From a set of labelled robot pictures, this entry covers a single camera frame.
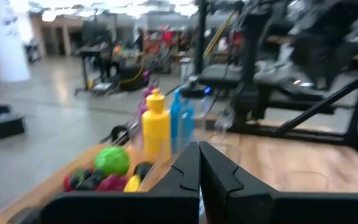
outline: gray floor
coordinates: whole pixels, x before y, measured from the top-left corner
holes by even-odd
[[[53,58],[31,66],[32,77],[22,83],[0,83],[0,103],[10,104],[25,115],[27,132],[0,141],[0,208],[41,183],[60,167],[107,135],[111,128],[132,117],[140,92],[95,98],[85,93],[73,96],[81,85],[80,61]],[[179,84],[178,75],[162,76],[160,87],[167,92]],[[172,103],[172,95],[167,104]],[[218,102],[213,111],[225,103]],[[288,120],[293,111],[268,110],[274,120]],[[308,123],[343,130],[349,112],[319,115]]]

